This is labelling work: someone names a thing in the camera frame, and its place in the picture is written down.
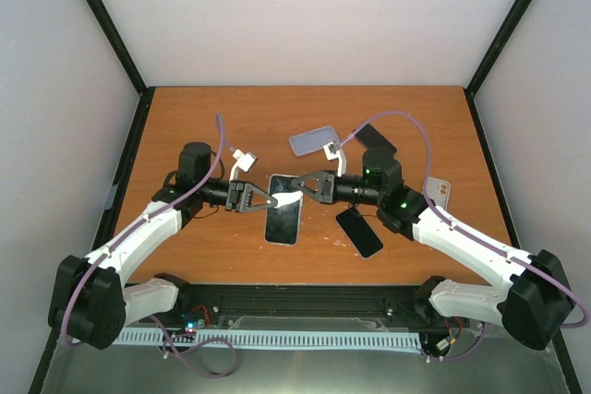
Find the wooden table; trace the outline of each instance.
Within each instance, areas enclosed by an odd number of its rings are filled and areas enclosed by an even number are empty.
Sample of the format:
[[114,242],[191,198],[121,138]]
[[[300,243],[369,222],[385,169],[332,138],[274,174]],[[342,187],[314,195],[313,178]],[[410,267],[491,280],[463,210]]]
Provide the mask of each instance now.
[[[410,113],[427,129],[433,147],[431,175],[452,185],[448,211],[503,242],[508,234],[476,130],[460,87],[254,87],[158,88],[129,180],[117,231],[136,218],[189,141],[214,149],[214,115],[223,113],[227,137],[259,157],[243,180],[267,189],[273,173],[301,175],[334,169],[319,151],[296,157],[290,136],[332,125],[344,138],[366,118],[397,109]],[[405,181],[420,189],[425,171],[423,140],[402,117],[389,116],[374,126],[399,150]],[[348,173],[361,172],[363,147],[346,146]],[[226,168],[232,166],[228,150]],[[346,204],[321,205],[304,197],[299,240],[294,246],[271,245],[263,232],[265,211],[250,214],[223,209],[192,221],[160,246],[136,271],[132,281],[167,272],[193,283],[241,284],[418,284],[431,275],[466,283],[482,280],[469,269],[427,246],[369,224],[384,243],[370,259],[361,258],[334,217]],[[204,208],[200,213],[211,211]],[[374,213],[361,207],[362,213]]]

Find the black metal frame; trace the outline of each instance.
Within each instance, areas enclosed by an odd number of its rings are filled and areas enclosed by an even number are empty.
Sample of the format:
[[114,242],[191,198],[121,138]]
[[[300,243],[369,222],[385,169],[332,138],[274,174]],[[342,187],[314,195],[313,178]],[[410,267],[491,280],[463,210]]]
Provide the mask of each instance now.
[[[468,108],[476,128],[478,140],[488,166],[488,171],[494,185],[497,199],[499,200],[499,204],[501,206],[502,216],[512,244],[516,247],[519,247],[519,241],[517,239],[517,234],[513,226],[513,221],[511,219],[507,202],[502,192],[501,182],[497,175],[497,171],[488,148],[488,142],[478,116],[475,97],[531,1],[532,0],[514,1],[512,8],[504,19],[499,31],[497,32],[490,47],[484,55],[484,58],[480,62],[469,85],[464,89]],[[131,175],[131,169],[139,148],[139,142],[141,140],[141,135],[143,133],[146,119],[150,111],[151,100],[155,88],[147,88],[143,82],[141,75],[139,74],[129,52],[127,51],[126,46],[123,43],[123,40],[121,39],[121,36],[115,27],[115,24],[111,20],[111,17],[109,16],[108,11],[103,4],[103,1],[87,0],[87,2],[101,28],[103,29],[105,36],[109,40],[109,43],[111,43],[113,46],[113,49],[119,58],[121,65],[126,70],[130,81],[133,83],[136,91],[139,94],[138,108],[134,115],[134,119],[128,133],[126,145],[121,155],[119,166],[117,167],[117,171],[115,173],[114,185],[117,186],[115,199],[112,207],[103,213],[101,223],[99,225],[99,229],[93,244],[93,248],[95,248],[103,245],[114,235],[116,222],[123,205],[125,192],[127,190],[127,183],[129,181],[129,176]],[[239,307],[240,303],[236,304],[235,296],[237,294],[249,297],[250,302],[257,306],[254,311],[257,311],[259,314],[264,314],[265,311],[269,310],[270,306],[284,306],[283,302],[285,298],[289,299],[290,297],[295,297],[301,300],[299,309],[304,309],[308,313],[310,310],[313,311],[314,306],[318,306],[315,301],[318,301],[319,299],[322,300],[323,304],[328,303],[329,306],[334,306],[334,309],[338,310],[342,309],[340,302],[346,298],[348,306],[346,309],[350,309],[351,312],[344,312],[344,315],[349,316],[352,313],[364,312],[364,310],[366,310],[365,312],[367,312],[369,316],[378,316],[380,312],[384,313],[384,308],[386,308],[388,304],[393,303],[396,305],[397,303],[401,303],[401,301],[405,301],[405,303],[407,303],[409,300],[409,290],[412,291],[413,289],[414,287],[286,287],[281,291],[277,291],[271,287],[258,287],[253,289],[253,287],[248,285],[231,287],[222,285],[195,285],[195,290],[199,290],[201,294],[208,294],[206,297],[212,298],[212,303],[221,304],[224,297],[226,301],[234,299],[233,303],[223,306],[223,310],[219,313],[219,315],[226,316],[245,314],[244,309],[241,310]],[[364,297],[361,299],[359,298],[360,294],[364,294]],[[363,300],[365,297],[370,299],[369,302],[359,303],[357,306],[355,306],[355,302],[353,302],[354,300]],[[291,310],[285,310],[286,314],[289,314],[289,312],[294,312],[294,309],[292,308]],[[387,317],[385,317],[384,320],[392,322],[392,320],[389,320]],[[411,323],[412,321],[407,320],[407,325],[414,330],[421,330],[423,332],[428,330],[428,328],[425,328],[424,326],[420,327],[418,325],[411,325]],[[54,353],[57,339],[58,334],[56,331],[52,331],[43,352],[41,362],[30,386],[30,394],[40,393],[42,390],[43,382],[49,369],[49,364]],[[555,336],[553,344],[569,390],[572,393],[581,393],[582,390],[577,380],[576,373],[574,372],[572,361],[566,349],[566,345],[564,344],[564,339],[560,333]]]

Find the smartphone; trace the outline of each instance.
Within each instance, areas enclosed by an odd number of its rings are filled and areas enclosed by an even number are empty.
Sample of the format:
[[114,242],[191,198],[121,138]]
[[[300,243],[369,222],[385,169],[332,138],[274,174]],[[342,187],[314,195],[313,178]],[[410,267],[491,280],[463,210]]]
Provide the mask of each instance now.
[[370,148],[386,148],[389,152],[396,154],[396,147],[388,141],[386,137],[384,137],[380,131],[374,128],[372,125],[367,124],[363,128],[361,128],[357,134],[355,134],[355,138],[361,142],[361,145],[366,147],[367,149]]
[[[294,175],[274,174],[269,180],[269,194],[297,192],[292,187]],[[302,199],[280,208],[267,209],[265,240],[271,244],[295,245],[299,233]]]
[[447,209],[447,202],[450,199],[452,186],[449,182],[435,177],[427,178],[427,195],[433,199],[436,205]]
[[336,216],[336,221],[363,258],[370,258],[384,247],[356,208],[346,209]]

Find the black joint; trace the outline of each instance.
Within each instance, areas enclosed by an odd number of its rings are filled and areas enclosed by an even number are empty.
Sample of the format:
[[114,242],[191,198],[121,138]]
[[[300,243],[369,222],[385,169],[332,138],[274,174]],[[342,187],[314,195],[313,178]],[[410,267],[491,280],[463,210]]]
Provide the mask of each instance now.
[[[540,251],[531,265],[570,288],[562,263],[548,251]],[[526,347],[544,350],[573,311],[574,302],[528,269],[520,276],[512,276],[511,281],[513,285],[507,294],[502,325]]]
[[442,276],[432,276],[423,283],[413,295],[415,299],[415,312],[416,315],[428,325],[437,323],[441,316],[435,308],[431,305],[429,298],[433,294],[433,290],[439,285],[445,278]]

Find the purple cable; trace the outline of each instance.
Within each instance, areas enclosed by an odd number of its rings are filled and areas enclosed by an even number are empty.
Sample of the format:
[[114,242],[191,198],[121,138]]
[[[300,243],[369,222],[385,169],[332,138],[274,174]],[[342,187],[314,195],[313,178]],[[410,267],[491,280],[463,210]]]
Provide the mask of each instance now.
[[[174,342],[173,338],[170,337],[170,334],[168,334],[168,331],[164,327],[163,323],[158,319],[158,317],[156,317],[156,316],[150,316],[150,319],[158,326],[158,328],[160,328],[163,331],[164,338],[166,339],[166,342],[168,342],[168,345],[173,350],[173,354],[176,356],[176,358],[178,360],[180,360],[181,363],[184,366],[186,366],[191,372],[197,374],[198,376],[205,377],[205,378],[222,378],[222,377],[226,377],[226,376],[232,374],[236,370],[236,367],[238,365],[238,353],[236,352],[235,347],[232,346],[232,343],[230,343],[228,340],[224,339],[223,337],[213,337],[211,339],[207,339],[207,340],[203,341],[202,343],[200,343],[198,345],[195,345],[195,346],[190,347],[188,350],[184,350],[184,351],[180,352],[176,348],[175,342]],[[194,368],[183,357],[184,354],[189,354],[191,352],[198,351],[201,348],[203,348],[203,346],[207,345],[208,343],[214,343],[214,342],[223,343],[232,352],[232,363],[230,364],[230,366],[228,367],[228,369],[226,369],[225,371],[223,371],[223,372],[221,372],[219,374],[205,373],[205,372],[203,372],[203,371],[201,371],[201,370],[199,370],[197,368]]]
[[[213,163],[211,164],[211,168],[207,171],[205,176],[195,186],[193,186],[191,189],[189,189],[185,194],[183,194],[179,198],[173,200],[171,203],[164,205],[162,208],[156,209],[153,213],[149,214],[148,220],[152,217],[156,217],[159,214],[162,214],[166,210],[172,208],[177,203],[182,202],[187,197],[196,193],[208,181],[208,179],[213,174],[213,171],[217,167],[218,163],[220,162],[220,158],[222,157],[222,149],[223,149],[224,144],[227,144],[228,148],[230,148],[230,150],[234,149],[234,147],[231,147],[230,144],[228,143],[227,139],[225,138],[225,127],[223,124],[223,117],[220,113],[217,113],[215,115],[215,124],[218,128],[218,132],[220,133],[220,144],[218,146],[218,150],[216,151],[215,158],[213,159]],[[146,222],[147,222],[146,219],[139,219],[138,221],[133,223],[128,229],[123,231],[119,235],[119,237],[111,244],[111,246],[109,246],[109,253],[113,253],[117,249],[118,246],[120,246],[132,233],[134,233],[137,230],[137,228],[139,228],[140,226],[142,226]],[[82,342],[72,343],[72,340],[69,340],[67,338],[67,325],[69,324],[70,317],[72,315],[72,310],[74,309],[74,305],[76,304],[76,301],[78,300],[78,297],[80,296],[80,293],[82,292],[82,289],[84,288],[84,285],[86,284],[86,282],[90,278],[90,275],[94,272],[95,269],[97,269],[99,267],[99,265],[106,258],[107,258],[106,254],[99,256],[99,258],[90,266],[90,268],[87,269],[87,271],[82,276],[82,279],[80,279],[80,282],[76,286],[76,289],[74,290],[74,292],[72,292],[72,295],[70,296],[70,300],[67,303],[66,311],[64,312],[64,317],[62,318],[62,325],[60,327],[59,337],[60,337],[60,340],[62,341],[62,343],[64,344],[64,346],[68,349],[77,347],[82,344]]]
[[[405,113],[403,111],[397,111],[397,110],[390,110],[390,111],[384,111],[382,113],[377,113],[374,116],[369,117],[368,120],[366,120],[363,124],[358,126],[351,134],[349,134],[349,136],[347,136],[345,138],[345,140],[343,141],[341,146],[343,146],[345,143],[347,143],[349,140],[351,140],[353,137],[355,137],[355,134],[357,134],[361,130],[361,128],[363,128],[369,122],[372,122],[375,119],[378,119],[380,117],[383,117],[384,115],[389,115],[389,114],[401,115],[402,117],[405,117],[406,119],[410,120],[413,124],[415,124],[416,128],[418,128],[421,135],[423,136],[423,140],[425,141],[425,148],[427,150],[427,167],[425,168],[425,177],[423,179],[423,196],[425,197],[425,200],[427,201],[428,207],[444,223],[446,223],[448,226],[452,226],[452,221],[450,221],[447,217],[445,217],[441,213],[441,211],[439,211],[435,207],[435,204],[433,204],[431,199],[428,197],[427,180],[428,180],[428,175],[431,172],[431,162],[432,162],[432,160],[431,160],[431,144],[428,140],[428,135],[427,135],[427,131],[425,131],[425,128],[423,128],[423,126],[410,114]],[[455,227],[453,227],[453,229],[455,231],[457,231],[458,233],[462,234],[464,237],[467,237],[468,239],[476,242],[477,244],[484,246],[488,250],[490,250],[494,253],[497,253],[498,255],[500,255],[502,257],[507,257],[507,253],[505,251],[503,251],[502,249],[499,249],[498,247],[496,247],[494,245],[489,244],[485,240],[482,240],[482,239],[476,237],[475,235],[471,234],[470,232],[468,232],[467,230],[465,230],[461,226],[455,226]],[[545,281],[547,281],[548,283],[550,283],[551,285],[553,285],[554,287],[558,288],[560,291],[565,293],[571,300],[573,300],[573,302],[575,302],[576,304],[579,305],[579,307],[581,308],[581,311],[583,312],[583,318],[575,323],[562,324],[562,326],[561,326],[562,328],[580,328],[580,327],[584,327],[587,323],[589,323],[589,319],[591,318],[591,313],[589,313],[589,309],[586,307],[585,303],[583,302],[583,300],[581,300],[581,298],[579,298],[576,294],[574,294],[571,290],[569,290],[562,283],[560,283],[559,281],[557,281],[556,279],[554,279],[550,275],[546,274],[544,271],[537,269],[533,265],[531,265],[529,263],[525,263],[523,260],[520,260],[519,258],[516,258],[516,257],[509,257],[509,259],[513,263],[516,263],[517,265],[520,265],[520,266],[524,267],[525,269],[537,274],[539,277],[541,277],[542,279],[544,279]]]
[[484,341],[484,336],[486,333],[487,333],[487,324],[483,323],[482,324],[482,331],[480,331],[480,337],[478,337],[476,342],[470,348],[468,348],[466,351],[462,352],[461,354],[454,355],[453,357],[443,357],[443,359],[440,360],[437,357],[430,357],[423,350],[421,350],[421,355],[423,357],[425,357],[426,359],[432,359],[435,362],[442,363],[442,364],[457,362],[458,360],[462,360],[462,359],[466,358],[467,356],[472,355],[478,349],[480,344]]

